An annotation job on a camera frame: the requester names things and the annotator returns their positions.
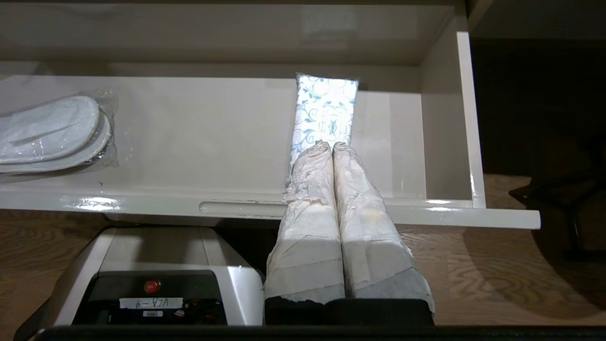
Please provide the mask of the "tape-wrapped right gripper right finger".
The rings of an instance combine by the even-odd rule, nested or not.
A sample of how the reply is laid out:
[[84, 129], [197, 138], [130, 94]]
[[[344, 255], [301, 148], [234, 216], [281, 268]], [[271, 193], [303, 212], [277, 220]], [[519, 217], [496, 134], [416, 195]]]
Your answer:
[[333, 166], [347, 295], [418, 299], [434, 313], [428, 282], [388, 215], [361, 157], [350, 145], [336, 143]]

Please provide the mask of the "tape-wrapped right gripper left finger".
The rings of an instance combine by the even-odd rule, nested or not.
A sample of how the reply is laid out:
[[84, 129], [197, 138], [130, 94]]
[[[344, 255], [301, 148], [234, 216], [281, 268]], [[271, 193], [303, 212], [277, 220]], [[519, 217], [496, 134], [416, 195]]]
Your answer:
[[317, 142], [299, 157], [284, 196], [286, 209], [267, 259], [266, 299], [326, 304], [346, 296], [336, 214], [332, 150]]

